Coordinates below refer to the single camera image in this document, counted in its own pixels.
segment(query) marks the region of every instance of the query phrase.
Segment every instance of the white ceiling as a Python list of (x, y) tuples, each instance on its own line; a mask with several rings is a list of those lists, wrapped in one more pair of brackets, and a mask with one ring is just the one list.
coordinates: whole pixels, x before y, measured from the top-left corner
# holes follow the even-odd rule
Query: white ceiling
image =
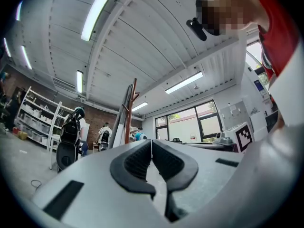
[[(24, 0), (21, 21), (6, 36), (19, 71), (76, 98), (53, 78), (76, 86), (84, 72), (84, 95), (118, 109), (127, 86), (137, 78), (135, 101), (150, 114), (208, 90), (238, 82), (245, 65), (245, 36), (207, 35), (199, 40), (186, 26), (195, 16), (195, 0), (109, 0), (91, 40), (80, 36), (94, 0)], [(25, 45), (33, 70), (24, 67)], [(203, 78), (168, 95), (165, 89), (203, 72)]]

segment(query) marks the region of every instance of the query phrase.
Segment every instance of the white shelving unit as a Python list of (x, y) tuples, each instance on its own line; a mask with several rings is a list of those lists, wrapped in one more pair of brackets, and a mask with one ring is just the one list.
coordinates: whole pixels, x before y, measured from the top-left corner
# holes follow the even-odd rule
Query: white shelving unit
[[(42, 105), (38, 105), (36, 103), (37, 99), (38, 99), (38, 101), (40, 101), (42, 103)], [(33, 110), (40, 110), (41, 111), (41, 116), (45, 116), (45, 117), (51, 119), (52, 120), (51, 123), (47, 122), (47, 121), (41, 119), (40, 117), (37, 117), (36, 115), (32, 114), (31, 112), (29, 112), (29, 110), (27, 110), (27, 108), (26, 108), (26, 105), (29, 105)], [(49, 107), (52, 108), (52, 109), (55, 109), (55, 112), (50, 111), (48, 109)], [(55, 122), (58, 119), (64, 119), (63, 116), (58, 115), (59, 111), (61, 111), (61, 112), (66, 111), (67, 112), (66, 114), (69, 114), (69, 113), (72, 113), (74, 110), (63, 106), (62, 102), (56, 103), (56, 102), (54, 102), (50, 99), (45, 98), (44, 96), (42, 96), (42, 95), (38, 94), (37, 92), (33, 91), (30, 87), (28, 89), (22, 103), (21, 103), (21, 107), (19, 108), (19, 111), (18, 111), (18, 114), (17, 114), (17, 121), (19, 121), (20, 123), (22, 123), (26, 127), (30, 128), (32, 131), (34, 131), (38, 134), (42, 134), (45, 137), (47, 137), (47, 144), (43, 144), (42, 142), (37, 141), (33, 137), (28, 136), (29, 139), (46, 146), (47, 149), (49, 150), (50, 140), (51, 140), (51, 136), (53, 135), (54, 128), (59, 129), (59, 130), (61, 129), (60, 126), (55, 125)], [(45, 133), (40, 128), (33, 127), (31, 124), (27, 123), (24, 119), (21, 118), (21, 116), (25, 115), (25, 114), (27, 116), (29, 116), (31, 119), (49, 126), (49, 132)]]

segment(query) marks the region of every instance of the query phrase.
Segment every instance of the cable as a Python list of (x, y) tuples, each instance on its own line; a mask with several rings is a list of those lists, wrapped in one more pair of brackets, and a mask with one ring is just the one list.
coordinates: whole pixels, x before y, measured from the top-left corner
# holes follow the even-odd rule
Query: cable
[[(40, 185), (38, 185), (38, 186), (33, 185), (33, 181), (40, 182)], [(39, 180), (32, 180), (32, 181), (30, 182), (30, 184), (31, 184), (34, 188), (36, 188), (35, 192), (36, 192), (37, 189), (42, 185), (41, 181), (39, 181)]]

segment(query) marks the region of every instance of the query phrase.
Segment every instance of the fluorescent light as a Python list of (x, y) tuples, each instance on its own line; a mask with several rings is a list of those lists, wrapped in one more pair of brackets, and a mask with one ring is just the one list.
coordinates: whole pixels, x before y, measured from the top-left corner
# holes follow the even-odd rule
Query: fluorescent light
[(21, 12), (21, 5), (22, 5), (22, 2), (19, 3), (18, 7), (17, 7), (17, 12), (16, 12), (16, 20), (20, 21), (20, 12)]
[(77, 92), (82, 93), (82, 78), (84, 76), (84, 73), (81, 71), (77, 71)]
[(30, 65), (30, 62), (29, 62), (29, 58), (28, 58), (27, 52), (25, 51), (25, 47), (21, 46), (21, 50), (23, 52), (24, 59), (26, 60), (29, 69), (32, 69), (32, 66)]
[(9, 57), (11, 57), (11, 54), (10, 54), (10, 49), (8, 47), (8, 44), (6, 42), (6, 39), (4, 38), (4, 46), (5, 46), (5, 50), (6, 50), (6, 53), (8, 54)]
[(148, 104), (148, 103), (144, 102), (144, 103), (140, 104), (139, 106), (133, 108), (132, 111), (135, 112), (136, 110), (138, 110), (138, 109), (140, 109), (140, 108), (146, 106), (147, 104)]
[(195, 80), (197, 80), (197, 79), (199, 79), (199, 78), (201, 78), (201, 77), (203, 77), (203, 73), (202, 73), (202, 72), (199, 72), (199, 73), (197, 73), (197, 74), (191, 76), (190, 78), (187, 78), (187, 79), (181, 81), (181, 82), (178, 83), (177, 85), (175, 85), (175, 86), (173, 86), (173, 87), (167, 89), (167, 90), (166, 90), (166, 93), (167, 93), (167, 94), (170, 94), (170, 93), (172, 93), (172, 92), (174, 92), (174, 91), (176, 91), (176, 90), (178, 90), (178, 89), (180, 89), (180, 88), (182, 88), (182, 87), (184, 87), (184, 86), (186, 86), (186, 85), (188, 85), (188, 84), (194, 82)]
[(108, 0), (95, 0), (89, 14), (86, 17), (85, 25), (82, 30), (81, 39), (85, 41), (89, 41), (92, 31), (94, 29), (95, 23), (98, 19), (99, 14), (103, 10), (106, 2)]

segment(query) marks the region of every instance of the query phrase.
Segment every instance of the floor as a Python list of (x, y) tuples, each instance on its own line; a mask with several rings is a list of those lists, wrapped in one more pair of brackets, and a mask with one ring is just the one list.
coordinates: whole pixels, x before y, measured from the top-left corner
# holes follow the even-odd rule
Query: floor
[(31, 199), (36, 188), (32, 180), (39, 180), (45, 185), (57, 175), (56, 167), (49, 169), (49, 155), (44, 146), (31, 140), (21, 140), (11, 133), (6, 133), (0, 124), (0, 164), (7, 177), (8, 184), (19, 195)]

